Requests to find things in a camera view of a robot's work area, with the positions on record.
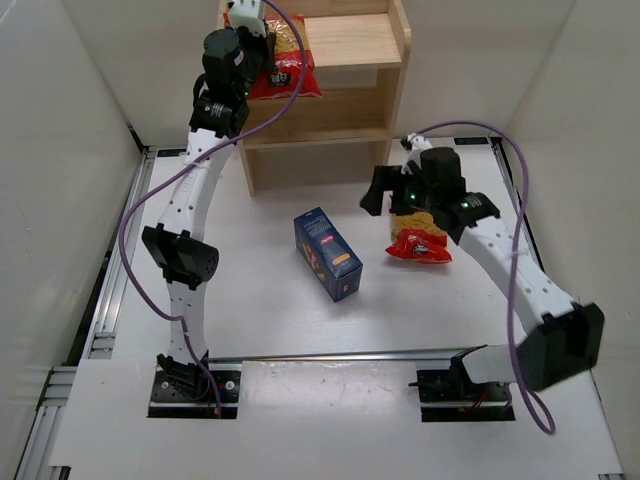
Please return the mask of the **aluminium rail frame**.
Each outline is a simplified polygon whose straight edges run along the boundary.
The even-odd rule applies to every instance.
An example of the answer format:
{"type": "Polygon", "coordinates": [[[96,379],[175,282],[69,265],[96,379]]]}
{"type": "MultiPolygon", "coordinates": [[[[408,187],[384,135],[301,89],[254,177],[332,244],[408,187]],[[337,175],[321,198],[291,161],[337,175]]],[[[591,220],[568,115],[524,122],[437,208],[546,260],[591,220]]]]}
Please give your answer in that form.
{"type": "Polygon", "coordinates": [[[423,423],[418,368],[506,339],[506,302],[464,252],[419,268],[390,259],[389,221],[359,207],[373,170],[357,145],[272,151],[261,192],[224,168],[206,235],[221,253],[206,297],[213,356],[242,365],[235,420],[151,419],[168,324],[117,261],[77,367],[60,368],[38,412],[23,478],[618,479],[593,379],[548,390],[558,431],[523,405],[515,421],[423,423]],[[334,302],[296,248],[293,220],[320,207],[363,264],[334,302]]]}

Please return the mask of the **wooden three-tier shelf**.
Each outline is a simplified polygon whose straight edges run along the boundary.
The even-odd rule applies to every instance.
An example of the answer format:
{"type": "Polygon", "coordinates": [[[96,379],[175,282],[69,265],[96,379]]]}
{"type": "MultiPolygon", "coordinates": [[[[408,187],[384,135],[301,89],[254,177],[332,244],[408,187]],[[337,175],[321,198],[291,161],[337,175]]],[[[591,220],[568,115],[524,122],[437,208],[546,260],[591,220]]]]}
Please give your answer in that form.
{"type": "Polygon", "coordinates": [[[273,125],[240,142],[248,191],[264,178],[262,154],[290,147],[364,143],[387,163],[411,52],[399,1],[280,1],[305,18],[322,95],[297,98],[273,125]]]}

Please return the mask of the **blue pasta box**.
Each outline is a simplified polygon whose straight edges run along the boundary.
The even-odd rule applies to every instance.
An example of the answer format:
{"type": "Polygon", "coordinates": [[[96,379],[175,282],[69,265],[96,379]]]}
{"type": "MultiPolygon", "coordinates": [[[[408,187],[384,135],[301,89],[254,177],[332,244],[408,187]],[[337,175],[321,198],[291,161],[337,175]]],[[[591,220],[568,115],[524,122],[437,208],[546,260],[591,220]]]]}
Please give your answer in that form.
{"type": "Polygon", "coordinates": [[[297,250],[334,302],[359,289],[363,264],[326,213],[316,207],[293,220],[297,250]]]}

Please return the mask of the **red pasta bag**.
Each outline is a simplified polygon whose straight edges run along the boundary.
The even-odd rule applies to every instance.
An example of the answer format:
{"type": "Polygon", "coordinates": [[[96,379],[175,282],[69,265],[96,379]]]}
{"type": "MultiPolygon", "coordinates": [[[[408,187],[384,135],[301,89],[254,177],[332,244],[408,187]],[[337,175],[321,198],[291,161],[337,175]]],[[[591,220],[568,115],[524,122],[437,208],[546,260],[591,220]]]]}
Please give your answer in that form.
{"type": "Polygon", "coordinates": [[[448,236],[436,226],[433,216],[418,211],[409,215],[390,212],[391,244],[386,253],[396,259],[421,265],[443,265],[452,261],[448,236]]]}
{"type": "Polygon", "coordinates": [[[250,85],[245,78],[246,57],[239,36],[228,20],[224,29],[211,32],[204,40],[202,64],[211,99],[232,109],[248,100],[322,95],[313,74],[314,60],[306,41],[302,16],[279,20],[265,16],[267,31],[276,34],[275,65],[250,85]]]}

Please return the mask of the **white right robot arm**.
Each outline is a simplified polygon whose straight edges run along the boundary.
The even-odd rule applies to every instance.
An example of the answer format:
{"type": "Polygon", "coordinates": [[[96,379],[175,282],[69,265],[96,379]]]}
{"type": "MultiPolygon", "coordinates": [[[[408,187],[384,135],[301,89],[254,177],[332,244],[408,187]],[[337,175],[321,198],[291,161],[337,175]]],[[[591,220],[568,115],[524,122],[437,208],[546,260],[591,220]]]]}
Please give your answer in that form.
{"type": "Polygon", "coordinates": [[[521,342],[481,347],[453,361],[464,379],[476,385],[521,382],[540,392],[596,365],[602,310],[594,303],[579,304],[528,254],[514,251],[518,234],[508,230],[485,194],[467,189],[454,149],[415,148],[403,166],[375,167],[361,207],[380,215],[385,193],[391,195],[394,214],[429,213],[482,267],[521,321],[526,334],[521,342]]]}

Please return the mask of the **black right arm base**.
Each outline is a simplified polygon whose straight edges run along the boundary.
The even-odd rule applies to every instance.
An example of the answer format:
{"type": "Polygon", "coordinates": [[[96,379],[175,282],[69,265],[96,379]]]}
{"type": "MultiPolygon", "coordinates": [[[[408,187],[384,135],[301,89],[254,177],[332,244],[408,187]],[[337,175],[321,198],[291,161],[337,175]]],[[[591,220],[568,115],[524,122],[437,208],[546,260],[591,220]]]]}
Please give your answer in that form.
{"type": "Polygon", "coordinates": [[[408,384],[416,389],[423,423],[490,423],[515,421],[512,395],[506,383],[473,383],[463,366],[473,347],[454,355],[446,369],[422,368],[408,384]]]}

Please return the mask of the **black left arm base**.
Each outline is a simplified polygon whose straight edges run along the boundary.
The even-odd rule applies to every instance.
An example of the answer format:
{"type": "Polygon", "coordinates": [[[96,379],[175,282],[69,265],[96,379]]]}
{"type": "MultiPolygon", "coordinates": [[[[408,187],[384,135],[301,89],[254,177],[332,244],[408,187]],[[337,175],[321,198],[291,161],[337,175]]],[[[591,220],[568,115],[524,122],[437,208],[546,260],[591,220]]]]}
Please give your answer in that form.
{"type": "Polygon", "coordinates": [[[158,419],[235,420],[241,393],[241,364],[210,363],[210,378],[193,363],[157,356],[147,417],[158,419]]]}

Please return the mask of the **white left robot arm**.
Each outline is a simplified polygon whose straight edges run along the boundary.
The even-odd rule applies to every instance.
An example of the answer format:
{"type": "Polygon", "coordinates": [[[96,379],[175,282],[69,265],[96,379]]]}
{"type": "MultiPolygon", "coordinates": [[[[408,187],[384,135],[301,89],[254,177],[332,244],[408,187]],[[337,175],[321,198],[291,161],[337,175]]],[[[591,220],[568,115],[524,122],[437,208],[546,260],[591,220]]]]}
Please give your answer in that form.
{"type": "Polygon", "coordinates": [[[204,225],[219,176],[246,122],[247,98],[258,76],[274,68],[276,36],[254,35],[245,27],[218,29],[204,40],[204,72],[194,84],[186,162],[190,171],[177,181],[169,204],[142,240],[166,281],[171,323],[167,353],[158,364],[176,386],[203,394],[208,378],[204,296],[219,262],[205,243],[204,225]]]}

